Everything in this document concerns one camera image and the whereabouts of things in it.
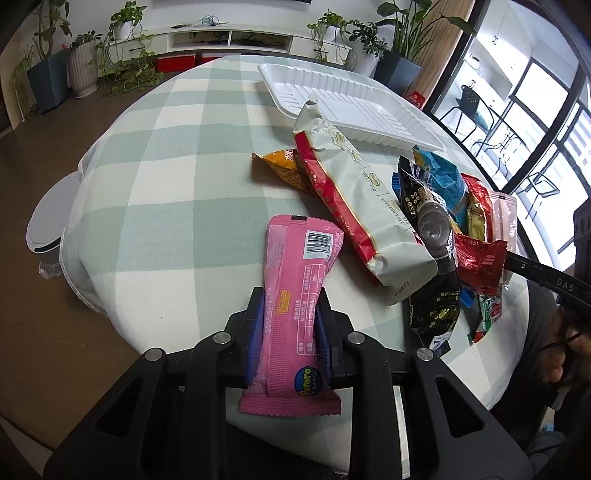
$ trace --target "checkered tablecloth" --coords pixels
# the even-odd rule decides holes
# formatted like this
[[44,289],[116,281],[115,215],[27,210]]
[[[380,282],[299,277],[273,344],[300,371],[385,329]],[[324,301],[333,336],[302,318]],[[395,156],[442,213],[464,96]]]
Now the checkered tablecloth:
[[[80,190],[64,232],[61,263],[68,282],[91,308],[106,314],[138,351],[192,348],[223,329],[262,285],[265,231],[281,213],[330,219],[319,199],[282,183],[251,152],[293,147],[294,121],[274,105],[257,70],[282,63],[367,77],[280,57],[232,56],[184,72],[129,107],[82,158]],[[421,112],[444,142],[440,154],[479,175],[462,150]],[[400,154],[353,141],[389,184]],[[325,282],[335,310],[389,348],[404,349],[401,305],[386,306],[354,250],[346,244]],[[504,313],[469,346],[461,315],[444,360],[491,407],[502,395],[523,346],[528,319],[525,280],[514,275]],[[231,423],[275,445],[347,470],[351,393],[343,414],[284,419],[239,414],[240,391],[228,392]]]

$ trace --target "blue plant pot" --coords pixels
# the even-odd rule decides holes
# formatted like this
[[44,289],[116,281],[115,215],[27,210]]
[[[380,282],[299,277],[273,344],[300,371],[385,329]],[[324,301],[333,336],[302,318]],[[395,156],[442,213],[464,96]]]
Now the blue plant pot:
[[68,98],[67,51],[60,50],[27,71],[41,113],[60,106]]
[[393,51],[387,51],[384,58],[378,62],[374,80],[402,96],[420,71],[419,65],[402,58]]

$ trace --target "red wrapper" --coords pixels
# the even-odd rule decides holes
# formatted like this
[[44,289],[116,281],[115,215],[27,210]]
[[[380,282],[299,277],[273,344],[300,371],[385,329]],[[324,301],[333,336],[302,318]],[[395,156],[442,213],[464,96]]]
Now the red wrapper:
[[476,200],[480,203],[482,210],[484,211],[484,216],[486,219],[486,240],[490,242],[493,239],[492,235],[492,202],[491,197],[488,195],[488,189],[482,184],[482,182],[473,177],[472,175],[468,175],[467,173],[462,173],[462,178],[466,182],[468,186],[468,190],[470,190],[471,194],[476,197]]
[[454,235],[460,280],[480,293],[494,296],[503,274],[507,242],[497,240],[487,244],[460,233]]

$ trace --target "blue gripper pad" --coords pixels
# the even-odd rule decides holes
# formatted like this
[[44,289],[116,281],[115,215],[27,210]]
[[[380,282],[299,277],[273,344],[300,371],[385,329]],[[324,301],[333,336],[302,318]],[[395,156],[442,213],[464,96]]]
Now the blue gripper pad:
[[255,378],[259,361],[261,360],[262,331],[265,323],[265,293],[261,295],[261,301],[256,309],[254,323],[252,325],[251,338],[246,347],[246,383],[250,385]]
[[314,315],[314,340],[316,340],[316,350],[320,358],[320,369],[322,370],[322,376],[326,382],[330,385],[332,382],[332,370],[330,368],[330,345],[329,338],[326,335],[326,329],[324,328],[324,320],[320,307],[316,304],[316,314]]

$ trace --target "human hand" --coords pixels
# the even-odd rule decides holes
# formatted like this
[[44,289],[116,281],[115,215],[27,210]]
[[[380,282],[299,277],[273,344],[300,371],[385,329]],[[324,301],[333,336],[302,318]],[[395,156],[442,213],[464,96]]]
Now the human hand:
[[[554,342],[563,342],[565,339],[576,335],[579,330],[574,326],[569,326],[566,330],[566,337],[562,333],[563,324],[567,322],[572,324],[570,316],[574,313],[570,310],[558,307],[550,322],[550,331],[546,337],[545,345]],[[541,373],[544,382],[555,383],[560,381],[563,375],[563,364],[566,359],[566,349],[570,348],[583,357],[578,377],[580,380],[591,380],[591,336],[587,333],[571,340],[566,345],[555,346],[541,354]]]

